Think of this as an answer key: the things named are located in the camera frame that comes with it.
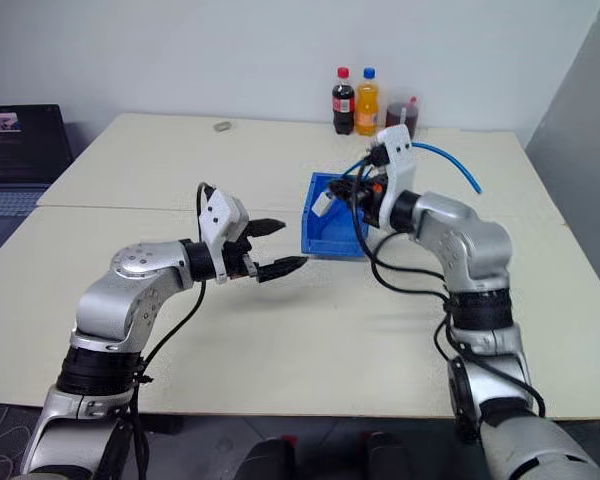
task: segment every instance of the laptop keyboard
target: laptop keyboard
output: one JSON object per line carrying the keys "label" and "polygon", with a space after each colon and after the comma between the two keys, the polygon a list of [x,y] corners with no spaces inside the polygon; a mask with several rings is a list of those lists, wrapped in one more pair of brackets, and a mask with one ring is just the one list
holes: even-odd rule
{"label": "laptop keyboard", "polygon": [[43,192],[0,192],[0,217],[27,216]]}

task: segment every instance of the floor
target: floor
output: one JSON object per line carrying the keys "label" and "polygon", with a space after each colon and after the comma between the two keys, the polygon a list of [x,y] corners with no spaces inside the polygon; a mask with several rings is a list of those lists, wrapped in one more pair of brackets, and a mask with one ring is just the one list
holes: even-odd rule
{"label": "floor", "polygon": [[[14,474],[26,446],[27,431],[39,410],[0,405],[0,480]],[[600,465],[600,422],[565,422],[565,429]],[[184,417],[176,435],[149,434],[150,479],[231,479],[257,442],[282,435],[298,438],[299,479],[361,479],[359,455],[366,432],[389,431],[408,445],[418,479],[488,479],[482,450],[463,445],[450,420],[401,420],[333,417]],[[123,479],[135,479],[133,455]]]}

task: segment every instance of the black cable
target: black cable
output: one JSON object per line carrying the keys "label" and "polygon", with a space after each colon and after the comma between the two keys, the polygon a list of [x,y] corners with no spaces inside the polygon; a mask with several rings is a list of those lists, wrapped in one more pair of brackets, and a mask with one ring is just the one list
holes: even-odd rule
{"label": "black cable", "polygon": [[[200,184],[198,184],[198,191],[196,192],[196,215],[197,215],[197,219],[198,219],[198,240],[202,241],[202,230],[200,228],[200,214],[202,213],[202,192],[204,191],[205,188],[210,188],[209,185],[205,182],[201,182]],[[178,331],[191,319],[191,317],[193,317],[195,315],[195,313],[198,311],[198,309],[200,308],[200,306],[202,305],[202,301],[204,300],[204,294],[207,290],[207,282],[206,281],[202,281],[200,283],[200,292],[198,293],[198,300],[196,301],[195,305],[193,306],[193,308],[189,311],[189,313],[187,313],[187,315],[180,320],[180,322],[178,322],[178,324],[173,327],[169,333],[167,333],[164,337],[162,337],[162,340],[160,340],[155,347],[153,347],[153,350],[151,350],[151,353],[149,353],[149,355],[147,355],[147,358],[144,361],[144,369],[146,370],[147,367],[149,366],[149,364],[151,363],[151,361],[154,359],[154,357],[158,354],[158,352],[160,351],[160,349],[164,346],[165,343],[167,343],[171,337],[173,337],[176,333],[178,333]]]}
{"label": "black cable", "polygon": [[490,373],[512,383],[513,385],[523,389],[525,392],[527,392],[529,395],[531,395],[535,399],[536,403],[538,404],[538,416],[542,417],[542,418],[544,418],[546,416],[547,408],[544,403],[544,398],[542,398],[542,395],[540,395],[540,392],[538,392],[535,388],[533,388],[528,383],[523,382],[522,380],[519,380],[516,377],[509,375],[508,373],[505,373],[502,370],[499,370],[499,369],[489,365],[488,363],[486,363],[484,361],[484,359],[480,355],[476,355],[475,353],[473,353],[470,350],[470,348],[467,348],[466,346],[463,346],[462,344],[460,344],[456,340],[454,340],[454,338],[451,335],[451,314],[449,314],[449,313],[447,313],[447,315],[445,316],[445,324],[446,324],[445,333],[446,333],[446,337],[447,337],[447,342],[449,343],[449,345],[451,345],[451,348],[453,348],[460,355],[461,358],[467,359],[471,363],[482,368],[483,370],[486,370],[487,372],[490,372]]}
{"label": "black cable", "polygon": [[438,278],[444,282],[444,275],[442,275],[438,272],[433,272],[431,270],[426,270],[423,268],[399,267],[396,265],[391,265],[390,263],[386,263],[386,262],[383,262],[382,260],[378,259],[378,257],[369,249],[369,246],[367,245],[367,242],[365,241],[364,236],[362,235],[362,228],[360,227],[360,219],[358,218],[358,189],[360,188],[360,180],[362,180],[362,174],[367,165],[368,165],[368,161],[366,159],[360,164],[360,167],[358,168],[358,173],[356,174],[356,179],[353,183],[352,196],[351,196],[351,203],[352,203],[351,213],[353,215],[353,226],[354,226],[354,230],[356,232],[356,237],[358,239],[358,243],[360,244],[360,247],[362,247],[362,250],[364,251],[365,255],[367,257],[369,257],[369,260],[371,260],[372,264],[377,263],[381,267],[386,268],[388,270],[394,270],[397,272],[407,272],[407,273],[421,273],[424,275],[430,275],[432,277]]}
{"label": "black cable", "polygon": [[[198,184],[198,190],[196,192],[196,218],[198,224],[198,240],[202,241],[202,229],[200,228],[200,214],[202,213],[202,193],[205,189],[211,188],[205,182],[201,182]],[[133,389],[133,395],[131,396],[131,400],[129,401],[129,413],[131,417],[131,423],[133,426],[133,445],[136,451],[136,466],[138,468],[138,479],[146,480],[147,478],[147,469],[149,467],[149,440],[147,439],[147,435],[144,431],[144,427],[142,426],[142,421],[140,420],[140,412],[138,409],[138,395],[140,389],[140,383],[151,381],[149,377],[144,376],[144,372],[147,370],[147,367],[151,363],[151,361],[158,354],[160,349],[167,343],[171,337],[173,337],[178,331],[195,315],[200,306],[202,305],[202,301],[204,300],[204,295],[207,290],[207,282],[202,281],[200,283],[200,292],[198,293],[198,299],[196,300],[193,308],[187,313],[187,315],[180,320],[175,327],[173,327],[169,332],[162,337],[162,339],[156,344],[155,347],[151,350],[147,358],[142,362],[141,370],[138,372],[138,379],[136,385]]]}
{"label": "black cable", "polygon": [[[392,233],[391,235],[388,235],[385,238],[383,238],[378,243],[378,245],[376,246],[376,248],[374,249],[374,251],[373,251],[374,256],[377,257],[378,253],[380,252],[380,250],[382,249],[382,247],[385,245],[385,243],[390,238],[392,238],[392,237],[394,237],[396,235],[397,235],[397,233]],[[436,292],[435,290],[410,290],[410,289],[406,289],[406,288],[396,287],[395,285],[390,284],[384,278],[382,278],[382,276],[380,275],[380,272],[378,272],[378,263],[375,262],[372,259],[370,259],[370,260],[371,260],[371,273],[373,273],[373,276],[375,277],[375,279],[383,287],[388,288],[389,290],[393,290],[394,292],[406,293],[408,295],[432,295],[432,296],[438,297],[440,300],[442,300],[443,304],[446,304],[446,302],[449,301],[449,297],[447,297],[446,295],[444,295],[444,294],[442,294],[440,292]]]}
{"label": "black cable", "polygon": [[436,327],[436,331],[433,332],[433,344],[436,346],[436,350],[438,350],[438,353],[440,354],[440,356],[442,356],[442,358],[444,358],[445,361],[448,362],[450,360],[449,355],[444,353],[444,350],[442,349],[442,346],[440,345],[440,340],[438,338],[440,336],[440,332],[442,331],[442,329],[445,327],[445,325],[447,323],[446,320],[447,320],[447,317],[445,316],[445,318],[443,318],[442,321]]}
{"label": "black cable", "polygon": [[[396,287],[395,285],[390,284],[389,282],[387,282],[384,278],[382,278],[380,276],[380,273],[378,272],[378,265],[380,265],[381,267],[384,267],[384,268],[389,268],[391,270],[406,271],[406,272],[411,272],[411,273],[424,273],[426,275],[431,275],[436,278],[440,278],[444,281],[444,276],[440,275],[439,273],[432,272],[429,270],[406,268],[406,267],[398,269],[395,266],[388,265],[378,259],[378,253],[379,253],[380,249],[385,245],[385,243],[389,239],[393,238],[398,233],[393,233],[393,234],[388,235],[385,238],[383,238],[378,243],[378,246],[374,249],[373,252],[371,252],[371,250],[369,250],[369,247],[367,246],[367,244],[364,240],[364,237],[362,235],[362,229],[360,227],[360,220],[358,218],[358,197],[357,197],[358,188],[360,187],[360,179],[362,177],[362,172],[364,171],[366,164],[367,164],[367,162],[361,163],[360,167],[358,168],[358,173],[356,175],[356,179],[354,182],[353,197],[352,197],[352,215],[353,215],[354,230],[356,232],[356,237],[358,239],[358,243],[360,243],[362,250],[365,252],[365,254],[369,257],[369,260],[371,261],[371,272],[373,273],[373,276],[378,281],[378,283],[380,283],[383,287],[386,287],[389,290],[392,290],[394,292],[406,293],[409,295],[432,295],[432,296],[438,297],[442,300],[443,305],[446,310],[447,302],[449,301],[449,298],[446,295],[444,295],[440,292],[433,291],[433,290],[409,290],[409,289],[399,288],[399,287]],[[469,360],[470,362],[474,363],[475,365],[482,368],[483,370],[486,370],[486,371],[492,373],[493,375],[496,375],[496,376],[512,383],[513,385],[523,389],[524,391],[526,391],[529,395],[531,395],[534,398],[534,400],[538,404],[538,416],[545,417],[546,406],[544,403],[544,399],[542,398],[542,395],[540,395],[540,393],[535,388],[533,388],[531,385],[509,375],[508,373],[505,373],[505,372],[489,365],[479,355],[474,354],[470,350],[470,348],[463,348],[463,346],[461,344],[459,344],[458,342],[456,342],[453,339],[453,337],[451,336],[451,314],[449,312],[446,313],[444,319],[440,322],[440,324],[438,324],[438,326],[436,327],[435,332],[433,334],[433,343],[434,343],[436,349],[438,350],[438,353],[440,353],[440,355],[442,356],[442,358],[444,358],[447,362],[450,360],[449,356],[444,352],[444,350],[442,349],[440,342],[438,340],[440,332],[442,331],[442,329],[445,326],[446,326],[445,334],[447,337],[447,342],[462,358]]]}

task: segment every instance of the white desk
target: white desk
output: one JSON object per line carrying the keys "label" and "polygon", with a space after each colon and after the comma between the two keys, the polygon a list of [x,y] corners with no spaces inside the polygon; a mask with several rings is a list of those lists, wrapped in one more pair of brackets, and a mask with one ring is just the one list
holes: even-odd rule
{"label": "white desk", "polygon": [[[253,218],[273,215],[251,211]],[[299,251],[300,214],[254,240],[253,257]],[[514,312],[548,413],[600,417],[600,283],[569,230],[502,217],[516,255]],[[0,402],[41,405],[68,348],[78,298],[121,246],[191,236],[186,211],[39,207],[0,250]],[[392,261],[435,267],[406,241]],[[404,277],[414,287],[434,280]],[[169,300],[149,347],[197,292]],[[451,415],[431,334],[434,299],[375,284],[366,262],[311,260],[276,282],[211,283],[199,314],[156,357],[143,411],[222,414]]]}
{"label": "white desk", "polygon": [[[198,182],[218,184],[247,209],[297,212],[311,172],[341,172],[362,158],[368,137],[341,136],[329,124],[161,115],[120,115],[38,202],[193,210]],[[416,149],[415,190],[435,190],[474,206],[485,218],[538,217],[561,222],[535,170],[511,132],[427,129],[418,140],[448,150],[485,193],[476,195],[451,164]]]}
{"label": "white desk", "polygon": [[[4,245],[0,402],[42,403],[68,348],[78,298],[113,253],[138,241],[194,235],[199,181],[241,198],[252,218],[287,222],[286,230],[254,242],[254,258],[265,242],[271,256],[297,254],[311,172],[342,171],[368,144],[337,136],[330,125],[235,120],[232,130],[216,133],[217,121],[118,117]],[[435,129],[418,139],[458,156],[485,194],[475,195],[445,160],[422,151],[416,190],[463,200],[512,236],[514,314],[549,414],[600,417],[600,282],[515,137]],[[387,254],[439,268],[409,243]],[[425,286],[417,277],[400,281]],[[151,342],[195,295],[167,302]],[[381,288],[362,262],[312,260],[277,282],[211,285],[208,295],[152,365],[156,381],[143,387],[143,410],[451,414],[445,365],[431,341],[440,306]]]}

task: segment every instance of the laptop screen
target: laptop screen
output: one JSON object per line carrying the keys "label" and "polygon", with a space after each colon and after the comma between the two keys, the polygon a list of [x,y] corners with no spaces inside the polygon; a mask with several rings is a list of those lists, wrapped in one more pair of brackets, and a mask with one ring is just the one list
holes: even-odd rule
{"label": "laptop screen", "polygon": [[57,105],[0,107],[0,184],[50,184],[72,161]]}

